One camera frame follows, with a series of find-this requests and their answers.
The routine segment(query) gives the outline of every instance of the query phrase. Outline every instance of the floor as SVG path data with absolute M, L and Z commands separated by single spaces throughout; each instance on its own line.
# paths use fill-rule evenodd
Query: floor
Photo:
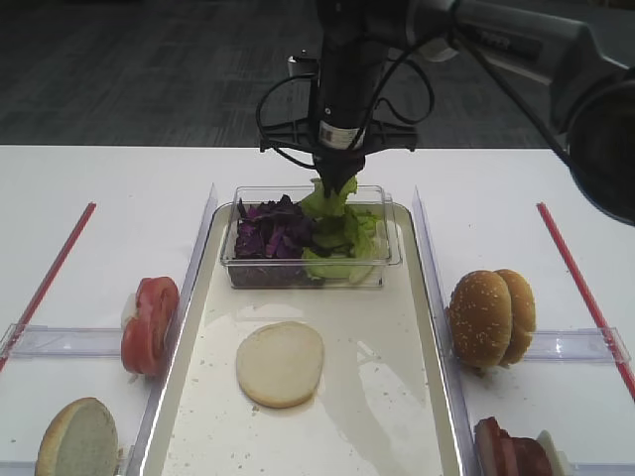
M 314 0 L 56 4 L 0 17 L 0 144 L 251 147 L 254 107 L 319 46 Z M 422 148 L 542 148 L 525 117 L 465 55 L 425 63 L 437 108 Z M 544 86 L 506 74 L 546 117 Z M 306 111 L 306 87 L 265 119 Z M 426 107 L 406 71 L 388 87 L 405 114 Z

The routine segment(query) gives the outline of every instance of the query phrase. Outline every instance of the red straw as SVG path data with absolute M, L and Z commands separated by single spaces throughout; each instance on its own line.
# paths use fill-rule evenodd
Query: red straw
M 615 366 L 622 376 L 622 380 L 624 381 L 624 384 L 626 384 L 631 397 L 635 401 L 635 376 L 633 376 L 633 372 L 631 371 L 628 363 L 624 361 L 624 356 L 622 355 L 619 347 L 615 345 L 615 341 L 613 340 L 613 335 L 610 331 L 610 328 L 608 327 L 608 323 L 602 315 L 602 311 L 599 310 L 599 306 L 597 305 L 595 298 L 591 294 L 590 289 L 586 285 L 586 281 L 582 277 L 582 273 L 577 267 L 572 253 L 569 251 L 569 248 L 565 243 L 563 235 L 560 234 L 558 226 L 556 226 L 556 222 L 554 221 L 552 214 L 549 212 L 547 205 L 545 203 L 538 203 L 536 206 L 538 207 L 538 211 L 540 211 L 540 214 L 543 217 L 543 221 L 547 225 L 547 228 L 549 229 L 549 232 L 551 233 L 552 238 L 554 239 L 554 242 L 556 243 L 556 246 L 560 251 L 560 254 L 565 260 L 567 268 L 569 268 L 569 271 L 573 276 L 573 280 L 577 285 L 577 289 L 582 295 L 584 303 L 586 304 L 586 307 L 588 308 L 591 316 L 593 317 L 593 320 L 595 321 L 595 325 L 597 325 L 598 328 L 602 329 L 604 338 L 606 339 L 606 343 L 608 344 L 611 352 L 613 353 L 613 357 L 615 358 Z
M 7 363 L 7 360 L 9 360 L 9 353 L 11 349 L 18 342 L 18 340 L 20 339 L 20 336 L 24 332 L 25 327 L 31 321 L 33 314 L 35 314 L 36 309 L 40 305 L 40 302 L 42 302 L 42 299 L 44 299 L 44 296 L 49 290 L 49 287 L 51 286 L 53 279 L 58 274 L 58 271 L 62 267 L 64 260 L 68 256 L 68 253 L 70 253 L 70 250 L 72 249 L 73 245 L 77 241 L 77 238 L 79 238 L 79 235 L 81 234 L 82 230 L 86 226 L 86 223 L 88 222 L 88 219 L 90 218 L 90 215 L 92 215 L 92 212 L 95 210 L 96 206 L 97 205 L 95 203 L 91 202 L 83 210 L 83 213 L 79 217 L 79 220 L 75 224 L 74 228 L 70 232 L 70 235 L 68 235 L 66 242 L 63 244 L 62 249 L 58 253 L 56 260 L 53 261 L 53 264 L 49 268 L 49 271 L 47 272 L 47 274 L 44 276 L 44 279 L 40 283 L 38 290 L 31 298 L 31 301 L 29 302 L 29 305 L 27 305 L 27 308 L 25 309 L 25 311 L 22 313 L 22 316 L 20 317 L 18 324 L 13 330 L 13 334 L 11 335 L 11 337 L 9 337 L 9 342 L 7 343 L 7 346 L 5 347 L 4 356 L 0 357 L 0 372 L 2 371 L 5 364 Z

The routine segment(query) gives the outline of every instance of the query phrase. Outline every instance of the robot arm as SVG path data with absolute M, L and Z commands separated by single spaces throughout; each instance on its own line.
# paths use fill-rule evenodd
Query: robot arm
M 543 0 L 317 0 L 317 12 L 324 35 L 306 142 L 263 148 L 313 153 L 325 188 L 336 191 L 365 155 L 414 149 L 415 134 L 372 120 L 377 91 L 389 48 L 406 55 L 444 39 L 547 85 L 550 126 L 568 138 L 569 154 L 559 156 L 578 186 L 602 211 L 635 223 L 633 12 Z

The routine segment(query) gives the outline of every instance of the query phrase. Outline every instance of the ham slice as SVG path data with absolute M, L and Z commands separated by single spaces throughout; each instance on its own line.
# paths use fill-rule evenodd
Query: ham slice
M 484 476 L 506 476 L 505 453 L 496 418 L 482 419 L 474 432 Z
M 493 416 L 482 419 L 474 433 L 484 476 L 553 476 L 540 443 L 511 437 Z
M 512 438 L 520 476 L 553 476 L 545 449 L 533 438 Z

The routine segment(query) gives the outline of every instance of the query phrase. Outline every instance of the red tomato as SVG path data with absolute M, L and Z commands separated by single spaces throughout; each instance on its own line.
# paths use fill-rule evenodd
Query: red tomato
M 165 338 L 179 305 L 179 290 L 170 278 L 144 278 L 137 289 L 137 314 L 121 339 L 121 360 L 133 373 L 156 376 L 161 371 Z

